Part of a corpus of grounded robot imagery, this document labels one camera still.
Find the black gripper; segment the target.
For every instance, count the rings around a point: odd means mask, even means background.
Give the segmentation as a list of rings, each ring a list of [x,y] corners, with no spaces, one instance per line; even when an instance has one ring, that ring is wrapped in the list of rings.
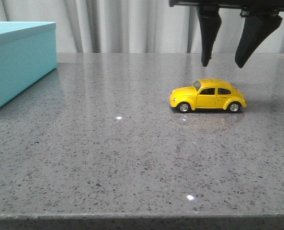
[[[208,65],[212,57],[214,41],[221,26],[222,21],[218,7],[284,12],[284,0],[169,0],[170,7],[175,5],[200,5],[197,9],[201,28],[201,62],[203,67]],[[235,62],[239,68],[244,67],[252,53],[271,33],[279,28],[281,22],[282,17],[276,11],[253,11],[245,17],[242,35],[235,54]]]

